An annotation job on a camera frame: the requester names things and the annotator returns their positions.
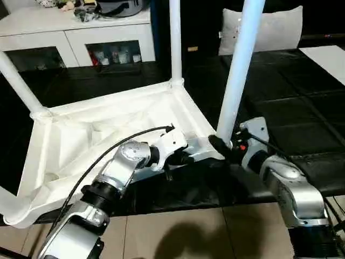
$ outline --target white plastic frame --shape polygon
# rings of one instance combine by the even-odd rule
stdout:
[[[237,115],[264,2],[245,1],[242,29],[218,124],[218,135],[227,141]],[[104,150],[132,133],[151,127],[174,124],[184,133],[188,152],[196,160],[223,158],[208,142],[208,136],[215,134],[215,130],[183,86],[180,0],[170,0],[170,31],[170,81],[54,108],[41,105],[8,57],[0,52],[1,72],[34,119],[18,194],[14,196],[0,188],[0,195],[6,197],[6,201],[0,199],[0,213],[5,223],[26,228],[41,214],[59,208],[81,174]],[[153,143],[161,133],[136,139]],[[111,156],[109,153],[91,171],[71,202],[80,198],[80,188],[91,183]],[[154,174],[156,172],[150,170],[136,172],[134,181]]]

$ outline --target black table top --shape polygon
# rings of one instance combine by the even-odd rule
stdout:
[[[185,88],[216,128],[231,56],[191,59]],[[168,66],[155,62],[102,69],[35,71],[23,77],[47,107],[166,81]],[[2,186],[16,193],[32,130],[29,112],[1,77],[0,166]],[[253,56],[238,121],[264,116],[271,141],[296,159],[326,196],[345,194],[345,86],[299,50],[259,52]],[[207,159],[172,173],[132,184],[115,215],[271,202],[256,175],[236,165]],[[57,212],[42,215],[50,222]]]

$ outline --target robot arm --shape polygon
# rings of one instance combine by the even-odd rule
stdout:
[[[242,123],[240,132],[232,141],[232,150],[226,156],[235,158],[246,171],[258,174],[275,196],[289,231],[295,258],[343,258],[337,250],[336,236],[321,193],[296,165],[277,155],[269,155],[267,146],[251,135],[268,141],[264,118]],[[210,141],[213,145],[217,142],[214,136]]]
[[[109,225],[110,216],[135,171],[144,167],[160,171],[169,156],[186,147],[185,137],[177,129],[161,136],[152,146],[137,141],[121,145],[92,184],[82,188],[82,198],[49,234],[38,258],[99,258],[104,248],[100,236]]]

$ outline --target white cabinet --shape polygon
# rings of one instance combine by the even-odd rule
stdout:
[[[0,50],[5,52],[49,47],[57,49],[65,66],[79,66],[63,31],[0,37]]]
[[[92,48],[89,46],[92,45],[95,47],[95,45],[100,43],[109,43],[110,48],[111,45],[121,48],[122,46],[128,45],[126,42],[133,42],[133,44],[137,44],[139,47],[139,54],[142,61],[155,60],[150,24],[71,30],[66,31],[66,36],[80,66],[92,65],[92,60],[89,55],[89,52],[92,52]]]
[[[8,52],[21,71],[31,63],[41,69],[155,60],[149,9],[82,23],[73,11],[22,8],[0,20],[0,50]],[[41,65],[43,59],[56,64]]]

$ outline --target white pillow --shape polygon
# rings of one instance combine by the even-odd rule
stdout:
[[[301,38],[303,6],[290,11],[264,13],[254,51],[295,49]],[[219,55],[233,54],[239,34],[241,12],[223,10],[223,35]]]

